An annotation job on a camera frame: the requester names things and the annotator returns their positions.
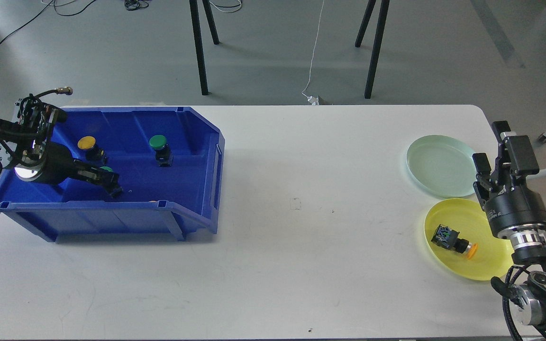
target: blue plastic bin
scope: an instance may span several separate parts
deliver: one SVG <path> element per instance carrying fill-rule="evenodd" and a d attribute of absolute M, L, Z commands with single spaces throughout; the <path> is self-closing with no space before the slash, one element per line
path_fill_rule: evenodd
<path fill-rule="evenodd" d="M 192 108 L 64 108 L 69 118 L 55 127 L 52 140 L 77 147 L 91 135 L 119 173 L 123 194 L 75 179 L 58 185 L 21 181 L 13 170 L 0 178 L 0 212 L 43 239 L 87 233 L 216 233 L 225 139 Z M 171 167 L 159 167 L 149 138 L 166 136 Z"/>

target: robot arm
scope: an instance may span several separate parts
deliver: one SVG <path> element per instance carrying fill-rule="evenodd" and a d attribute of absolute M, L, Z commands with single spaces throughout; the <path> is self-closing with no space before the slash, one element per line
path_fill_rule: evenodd
<path fill-rule="evenodd" d="M 71 95 L 70 87 L 30 94 L 17 103 L 17 122 L 0 119 L 0 173 L 14 168 L 23 181 L 58 184 L 72 178 L 102 186 L 112 197 L 123 192 L 119 175 L 72 157 L 69 149 L 51 141 L 54 126 L 67 120 L 67 113 L 42 102 L 50 93 Z"/>
<path fill-rule="evenodd" d="M 528 136 L 512 132 L 506 121 L 494 122 L 492 129 L 499 146 L 494 172 L 484 153 L 474 154 L 477 181 L 473 187 L 492 235 L 511 240 L 513 262 L 524 267 L 513 266 L 505 281 L 494 277 L 491 284 L 503 296 L 505 320 L 514 339 L 520 338 L 509 301 L 518 306 L 523 324 L 534 326 L 546 337 L 546 208 L 540 195 L 526 185 L 526 176 L 538 173 L 539 166 Z M 534 264 L 543 271 L 525 270 Z M 520 270 L 511 277 L 513 268 Z M 522 272 L 528 273 L 527 280 L 515 284 Z"/>

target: gray floor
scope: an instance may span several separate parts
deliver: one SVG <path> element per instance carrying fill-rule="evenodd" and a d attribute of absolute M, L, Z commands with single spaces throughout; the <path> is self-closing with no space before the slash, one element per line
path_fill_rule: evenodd
<path fill-rule="evenodd" d="M 231 0 L 219 0 L 232 4 Z M 87 0 L 60 8 L 73 13 Z M 546 2 L 393 1 L 373 98 L 364 82 L 375 19 L 353 46 L 366 0 L 327 0 L 307 91 L 334 104 L 474 104 L 532 138 L 546 130 Z M 186 1 L 153 0 L 125 11 L 100 0 L 75 17 L 48 9 L 0 48 L 0 117 L 30 91 L 72 86 L 59 106 L 307 104 L 321 0 L 245 0 L 215 11 L 222 41 L 211 44 L 202 11 L 210 91 L 202 96 Z M 0 40 L 43 8 L 0 0 Z M 537 147 L 546 168 L 546 145 Z M 546 201 L 546 179 L 530 182 Z"/>

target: stand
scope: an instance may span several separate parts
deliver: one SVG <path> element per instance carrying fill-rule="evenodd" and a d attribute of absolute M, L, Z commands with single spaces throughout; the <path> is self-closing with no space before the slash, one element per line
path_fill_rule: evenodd
<path fill-rule="evenodd" d="M 216 31 L 216 25 L 214 24 L 214 17 L 212 15 L 212 8 L 208 0 L 202 0 L 204 9 L 206 11 L 206 18 L 208 18 L 208 26 L 210 26 L 210 33 L 212 33 L 212 41 L 214 45 L 218 45 L 218 33 Z M 197 55 L 197 69 L 199 69 L 199 80 L 201 85 L 201 94 L 207 96 L 208 93 L 208 80 L 206 79 L 206 63 L 203 58 L 203 44 L 201 41 L 201 26 L 199 23 L 199 9 L 197 7 L 197 0 L 189 0 L 189 7 L 191 8 L 191 23 L 193 24 L 193 38 L 195 39 L 195 54 Z"/>
<path fill-rule="evenodd" d="M 381 1 L 379 22 L 376 25 L 376 35 L 374 36 L 374 45 L 372 48 L 372 56 L 370 58 L 370 68 L 368 69 L 368 79 L 366 80 L 366 90 L 364 91 L 364 97 L 366 99 L 370 99 L 372 97 L 374 76 L 376 75 L 376 67 L 379 64 L 379 54 L 381 54 L 381 44 L 383 41 L 383 32 L 385 32 L 385 23 L 387 12 L 389 11 L 389 2 L 390 0 Z M 375 4 L 376 0 L 368 0 L 366 12 L 364 13 L 364 18 L 362 19 L 362 25 L 359 27 L 357 39 L 355 40 L 355 47 L 360 47 L 362 45 L 362 40 L 364 39 L 366 28 L 368 28 L 368 22 L 370 22 L 370 17 L 372 16 L 372 11 Z"/>

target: plastic plate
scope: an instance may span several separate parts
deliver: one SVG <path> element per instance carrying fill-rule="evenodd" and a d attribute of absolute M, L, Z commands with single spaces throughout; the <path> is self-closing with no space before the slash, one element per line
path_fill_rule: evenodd
<path fill-rule="evenodd" d="M 459 238 L 477 243 L 477 253 L 468 260 L 464 254 L 433 244 L 431 238 L 440 224 L 458 231 Z M 468 199 L 446 199 L 433 206 L 425 218 L 425 238 L 435 258 L 465 278 L 490 280 L 494 276 L 502 277 L 513 265 L 511 242 L 494 238 L 485 213 L 478 203 Z"/>
<path fill-rule="evenodd" d="M 408 148 L 406 162 L 416 182 L 444 198 L 473 193 L 475 165 L 471 147 L 442 135 L 423 136 Z"/>

